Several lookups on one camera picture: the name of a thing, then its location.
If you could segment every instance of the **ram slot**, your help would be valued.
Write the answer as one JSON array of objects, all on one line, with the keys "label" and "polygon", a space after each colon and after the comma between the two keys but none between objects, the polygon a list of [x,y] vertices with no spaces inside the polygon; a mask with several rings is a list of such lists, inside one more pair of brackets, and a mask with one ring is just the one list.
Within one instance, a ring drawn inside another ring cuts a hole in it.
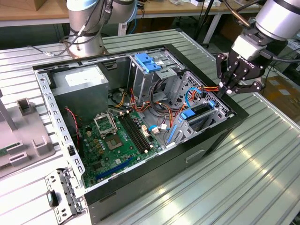
[{"label": "ram slot", "polygon": [[136,127],[134,122],[129,116],[125,116],[125,122],[127,123],[128,128],[130,129],[132,135],[137,139],[138,143],[142,147],[142,153],[144,153],[145,150],[150,150],[149,144],[146,142],[144,136],[141,134],[140,130]]},{"label": "ram slot", "polygon": [[136,133],[138,134],[139,138],[141,139],[144,147],[147,149],[147,150],[150,150],[150,146],[148,144],[148,142],[145,140],[145,137],[141,134],[140,130],[136,127],[135,123],[133,122],[133,120],[128,116],[128,119],[127,119],[128,123],[129,123],[129,126],[130,127],[134,127],[135,130],[136,130]]},{"label": "ram slot", "polygon": [[141,154],[143,154],[145,150],[150,150],[149,144],[145,144],[146,141],[140,133],[140,131],[138,130],[138,128],[136,128],[135,125],[131,125],[129,117],[119,117],[119,120]]}]

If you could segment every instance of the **green circuit board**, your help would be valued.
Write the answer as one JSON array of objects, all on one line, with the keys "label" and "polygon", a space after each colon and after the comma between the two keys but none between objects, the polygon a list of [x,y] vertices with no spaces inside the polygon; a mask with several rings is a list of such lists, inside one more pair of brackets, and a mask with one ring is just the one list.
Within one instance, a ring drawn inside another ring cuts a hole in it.
[{"label": "green circuit board", "polygon": [[[139,118],[136,112],[130,113],[130,118],[134,120],[140,126],[143,125],[142,120]],[[134,142],[130,139],[125,128],[122,126],[117,116],[112,117],[116,126],[117,134],[107,134],[105,139],[102,139],[98,128],[95,123],[83,126],[79,129],[79,132],[83,139],[83,152],[84,157],[81,160],[85,167],[85,173],[83,174],[83,180],[86,187],[91,187],[103,179],[138,163],[139,161],[149,158],[161,151],[155,137],[151,135],[150,138],[145,138],[149,145],[153,147],[148,153],[141,154]],[[108,120],[97,121],[100,130],[101,128],[109,128]],[[97,176],[105,174],[105,172],[121,167],[101,179],[96,179]]]},{"label": "green circuit board", "polygon": [[17,142],[17,143],[14,143],[14,144],[9,145],[9,146],[7,146],[7,147],[5,147],[5,148],[3,148],[3,149],[0,149],[0,157],[1,157],[1,156],[4,156],[4,155],[6,155],[6,154],[8,154],[7,149],[10,149],[10,148],[13,148],[13,147],[15,147],[15,146],[18,146],[19,144],[20,144],[20,143]]}]

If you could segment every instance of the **blue cable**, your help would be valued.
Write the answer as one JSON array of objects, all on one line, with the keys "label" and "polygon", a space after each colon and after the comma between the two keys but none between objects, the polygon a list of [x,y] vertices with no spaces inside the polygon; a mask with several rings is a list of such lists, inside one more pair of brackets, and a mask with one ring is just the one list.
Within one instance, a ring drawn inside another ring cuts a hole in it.
[{"label": "blue cable", "polygon": [[186,101],[186,104],[187,104],[187,106],[188,106],[189,108],[191,107],[191,105],[190,105],[189,102],[188,102],[188,92],[189,92],[190,90],[195,90],[195,91],[197,91],[199,94],[201,94],[201,91],[199,91],[197,88],[190,88],[190,89],[187,90],[186,96],[185,96],[185,101]]},{"label": "blue cable", "polygon": [[156,128],[156,127],[157,127],[157,125],[152,125],[148,128],[148,130],[151,131],[153,128]]},{"label": "blue cable", "polygon": [[135,18],[135,26],[133,27],[133,29],[131,30],[131,32],[129,34],[132,34],[132,32],[135,30],[136,27],[136,18]]}]

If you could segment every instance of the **yellow wire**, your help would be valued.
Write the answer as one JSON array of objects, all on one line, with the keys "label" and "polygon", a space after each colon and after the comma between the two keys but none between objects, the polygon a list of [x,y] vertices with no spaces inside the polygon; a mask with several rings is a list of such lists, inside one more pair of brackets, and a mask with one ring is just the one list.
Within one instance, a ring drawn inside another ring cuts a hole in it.
[{"label": "yellow wire", "polygon": [[125,96],[125,93],[123,93],[123,95],[122,95],[121,102],[119,104],[117,104],[115,107],[119,108],[119,107],[121,107],[123,105],[123,103],[124,103],[124,96]]}]

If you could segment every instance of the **cardboard box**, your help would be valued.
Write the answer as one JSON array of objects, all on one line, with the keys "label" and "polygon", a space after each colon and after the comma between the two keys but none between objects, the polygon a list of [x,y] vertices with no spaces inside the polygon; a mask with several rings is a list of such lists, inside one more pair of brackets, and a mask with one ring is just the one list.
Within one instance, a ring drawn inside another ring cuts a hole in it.
[{"label": "cardboard box", "polygon": [[267,87],[260,94],[293,121],[300,121],[300,91],[286,79],[281,76],[268,78]]},{"label": "cardboard box", "polygon": [[47,0],[0,0],[0,5],[37,11]]}]

